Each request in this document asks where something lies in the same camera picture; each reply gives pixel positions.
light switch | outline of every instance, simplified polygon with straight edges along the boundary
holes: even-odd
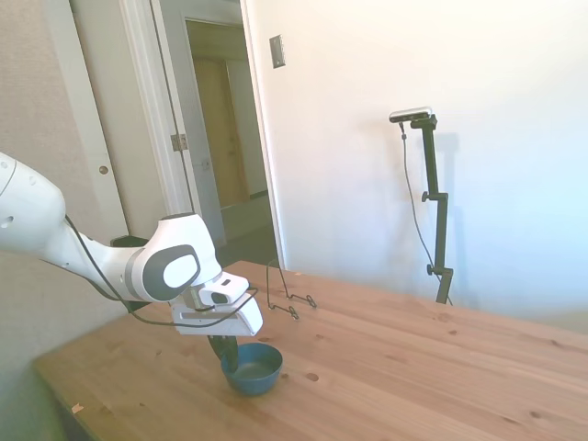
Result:
[[[274,69],[286,65],[284,59],[284,45],[282,44],[282,36],[276,35],[269,39],[269,47],[272,51],[272,61],[274,62]]]

wooden door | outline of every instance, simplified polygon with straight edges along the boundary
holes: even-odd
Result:
[[[194,59],[214,179],[221,207],[245,202],[249,191],[237,133],[227,64],[224,60]]]

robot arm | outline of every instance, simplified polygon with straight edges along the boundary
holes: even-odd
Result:
[[[255,335],[261,328],[261,312],[246,292],[249,283],[222,271],[198,215],[163,218],[140,248],[105,246],[72,227],[59,188],[0,153],[0,251],[34,255],[85,278],[113,300],[170,302],[181,334]]]

doorway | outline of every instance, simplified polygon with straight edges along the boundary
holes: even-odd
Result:
[[[227,240],[217,257],[267,264],[277,249],[243,27],[186,26]]]

blue bowl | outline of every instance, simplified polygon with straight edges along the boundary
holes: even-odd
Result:
[[[239,345],[239,366],[229,370],[224,356],[220,361],[222,373],[231,387],[243,395],[255,396],[266,393],[276,384],[283,358],[275,347],[262,343]]]

